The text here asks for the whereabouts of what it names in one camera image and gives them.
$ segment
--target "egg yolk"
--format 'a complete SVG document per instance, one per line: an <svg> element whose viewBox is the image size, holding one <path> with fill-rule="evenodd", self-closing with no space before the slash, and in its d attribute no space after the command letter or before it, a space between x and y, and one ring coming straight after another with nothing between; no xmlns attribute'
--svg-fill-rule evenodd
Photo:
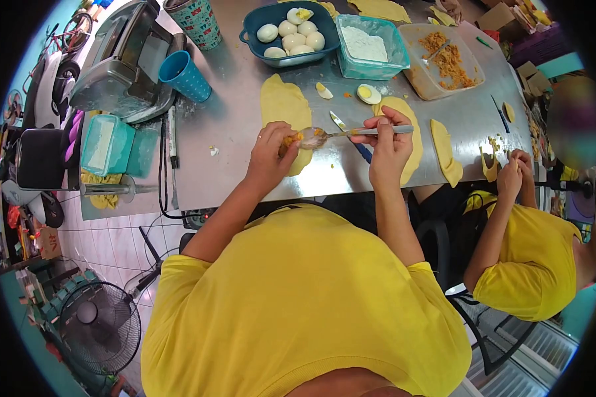
<svg viewBox="0 0 596 397"><path fill-rule="evenodd" d="M371 96L371 90L366 87L359 87L358 94L360 94L362 98L369 98Z"/></svg>
<svg viewBox="0 0 596 397"><path fill-rule="evenodd" d="M298 15L298 17L304 21L308 20L310 17L310 12L309 10L305 10L304 8L301 8L300 10L298 10L298 12L296 13L296 15Z"/></svg>

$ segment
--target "white flour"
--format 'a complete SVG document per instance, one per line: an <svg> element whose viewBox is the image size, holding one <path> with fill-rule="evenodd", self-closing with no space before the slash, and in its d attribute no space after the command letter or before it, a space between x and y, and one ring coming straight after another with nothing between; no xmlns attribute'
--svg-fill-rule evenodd
<svg viewBox="0 0 596 397"><path fill-rule="evenodd" d="M352 26L342 27L342 36L353 58L388 62L384 40L380 36L369 36Z"/></svg>

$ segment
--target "spoon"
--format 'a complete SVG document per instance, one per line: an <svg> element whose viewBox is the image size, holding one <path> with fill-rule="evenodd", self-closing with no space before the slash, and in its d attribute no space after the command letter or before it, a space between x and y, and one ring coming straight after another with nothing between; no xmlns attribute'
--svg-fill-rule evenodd
<svg viewBox="0 0 596 397"><path fill-rule="evenodd" d="M393 126L393 132L395 133L411 133L413 129L414 127L412 125ZM299 147L302 149L317 149L318 147L322 147L329 138L353 135L376 135L377 128L353 128L350 131L327 133L322 128L309 127L300 132L302 133L302 140L299 143Z"/></svg>
<svg viewBox="0 0 596 397"><path fill-rule="evenodd" d="M445 42L444 44L442 44L442 46L441 46L441 47L439 47L439 49L437 49L437 51L433 52L433 54L432 54L430 57L428 57L428 59L423 59L423 58L422 58L422 59L421 59L421 62L422 62L424 65L428 66L428 64L429 64L430 60L431 60L431 59L433 59L433 58L435 58L435 56L436 56L437 54L439 54L439 51L441 51L441 50L445 49L445 48L446 48L446 46L447 46L448 44L450 44L450 43L451 43L450 39L446 40L446 42Z"/></svg>

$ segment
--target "hand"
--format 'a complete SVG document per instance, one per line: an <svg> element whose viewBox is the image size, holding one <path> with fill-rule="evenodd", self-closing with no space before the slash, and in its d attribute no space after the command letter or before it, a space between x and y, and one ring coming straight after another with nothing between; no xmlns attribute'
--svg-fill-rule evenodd
<svg viewBox="0 0 596 397"><path fill-rule="evenodd" d="M519 169L523 174L523 185L534 186L534 175L532 174L532 156L521 149L514 149L510 157L516 159Z"/></svg>
<svg viewBox="0 0 596 397"><path fill-rule="evenodd" d="M261 199L278 186L298 155L298 142L292 143L283 157L278 155L283 139L294 134L296 131L284 121L268 123L258 134L242 183L254 189Z"/></svg>
<svg viewBox="0 0 596 397"><path fill-rule="evenodd" d="M373 147L373 160L369 166L369 180L373 189L400 188L400 177L406 162L413 153L413 134L393 133L393 125L411 125L411 120L388 106L382 106L384 115L364 121L366 128L377 128L375 135L351 137L357 144Z"/></svg>
<svg viewBox="0 0 596 397"><path fill-rule="evenodd" d="M510 162L506 164L499 175L497 175L497 190L499 190L499 198L514 202L521 190L521 182L523 179L522 171L518 168L514 157L510 157Z"/></svg>

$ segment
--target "plastic container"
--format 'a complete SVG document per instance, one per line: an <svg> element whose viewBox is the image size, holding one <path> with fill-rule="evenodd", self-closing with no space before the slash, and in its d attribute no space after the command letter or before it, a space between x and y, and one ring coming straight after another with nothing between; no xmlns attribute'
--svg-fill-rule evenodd
<svg viewBox="0 0 596 397"><path fill-rule="evenodd" d="M364 30L369 36L380 36L384 40L388 62L352 57L342 36L341 29L346 26ZM411 67L409 55L393 22L361 17L360 15L340 14L335 18L335 27L341 42L340 49L337 52L338 63L344 77L348 79L389 80L402 69Z"/></svg>
<svg viewBox="0 0 596 397"><path fill-rule="evenodd" d="M173 52L163 60L159 67L159 80L196 103L203 102L212 93L212 88L194 65L190 54L183 50Z"/></svg>
<svg viewBox="0 0 596 397"><path fill-rule="evenodd" d="M287 12L292 8L305 8L313 11L313 16L309 20L315 23L318 32L322 33L322 36L325 36L325 48L316 52L291 55L284 58L265 57L263 54L269 47L283 48L282 38L278 36L271 43L261 43L256 37L256 32L258 32L261 26L267 23L273 23L278 26L280 22L287 19ZM242 42L249 46L252 54L273 67L296 66L313 62L324 58L326 54L340 47L340 39L335 31L335 24L329 12L314 1L288 1L286 3L258 7L248 13L243 20L243 31L239 37Z"/></svg>
<svg viewBox="0 0 596 397"><path fill-rule="evenodd" d="M83 169L105 177L125 173L135 129L112 114L98 114L91 119L82 150Z"/></svg>
<svg viewBox="0 0 596 397"><path fill-rule="evenodd" d="M402 35L404 45L411 58L411 68L404 71L404 75L411 82L415 91L421 99L431 100L437 98L448 97L461 91L471 90L478 85L485 82L485 75L481 66L477 62L477 59L470 49L463 42L459 34L453 30L453 28L441 25L431 25L429 23L414 23L413 25L402 25L397 28ZM461 67L465 70L469 78L473 79L475 85L468 88L458 88L456 90L446 90L441 87L439 83L441 81L446 84L452 84L453 79L451 77L439 77L439 68L432 61L429 63L429 68L426 68L421 63L422 55L430 55L426 48L424 48L419 40L424 39L426 36L433 32L440 31L446 38L451 40L451 45L455 44L461 54Z"/></svg>

